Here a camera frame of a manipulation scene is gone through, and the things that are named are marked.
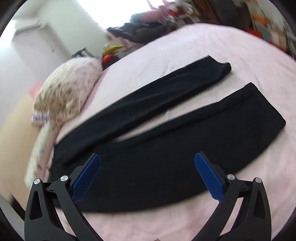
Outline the black pants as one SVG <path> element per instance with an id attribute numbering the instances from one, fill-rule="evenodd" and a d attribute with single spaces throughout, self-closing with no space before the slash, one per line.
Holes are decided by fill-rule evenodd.
<path id="1" fill-rule="evenodd" d="M 108 213 L 154 208 L 203 192 L 206 187 L 194 165 L 198 152 L 225 172 L 238 172 L 285 127 L 285 119 L 252 83 L 218 102 L 117 141 L 230 72 L 230 63 L 207 56 L 120 99 L 55 145 L 49 180 L 71 174 L 98 154 L 101 167 L 78 206 Z"/>

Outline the beige headboard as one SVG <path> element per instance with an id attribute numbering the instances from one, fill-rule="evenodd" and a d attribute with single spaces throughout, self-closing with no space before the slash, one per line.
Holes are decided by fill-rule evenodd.
<path id="1" fill-rule="evenodd" d="M 40 127 L 32 124 L 33 98 L 27 94 L 16 105 L 1 128 L 1 195 L 14 197 L 22 208 L 30 189 L 24 177 Z"/>

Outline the floral pink pillow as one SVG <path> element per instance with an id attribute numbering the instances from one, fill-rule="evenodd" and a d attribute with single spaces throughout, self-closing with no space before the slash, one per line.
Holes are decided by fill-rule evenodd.
<path id="1" fill-rule="evenodd" d="M 47 181 L 54 155 L 54 144 L 60 127 L 51 123 L 44 124 L 37 136 L 28 161 L 24 183 L 30 189 L 34 180 Z"/>

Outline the rolled floral duvet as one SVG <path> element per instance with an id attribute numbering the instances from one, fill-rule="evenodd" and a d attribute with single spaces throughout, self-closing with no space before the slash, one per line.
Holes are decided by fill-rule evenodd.
<path id="1" fill-rule="evenodd" d="M 34 109 L 56 125 L 76 117 L 102 74 L 98 58 L 76 57 L 56 68 L 38 92 Z"/>

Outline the yellow red toy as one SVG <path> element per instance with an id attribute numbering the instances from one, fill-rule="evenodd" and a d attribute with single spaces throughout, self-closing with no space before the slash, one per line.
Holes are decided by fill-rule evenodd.
<path id="1" fill-rule="evenodd" d="M 102 64 L 106 65 L 114 58 L 115 54 L 124 48 L 124 45 L 116 45 L 107 47 L 102 53 Z"/>

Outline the dark clothes pile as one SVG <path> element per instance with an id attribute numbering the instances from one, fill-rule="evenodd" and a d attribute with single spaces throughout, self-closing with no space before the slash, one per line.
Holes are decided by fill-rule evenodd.
<path id="1" fill-rule="evenodd" d="M 115 37 L 122 37 L 138 44 L 147 44 L 171 32 L 167 25 L 160 22 L 125 23 L 121 27 L 109 27 L 106 30 Z"/>

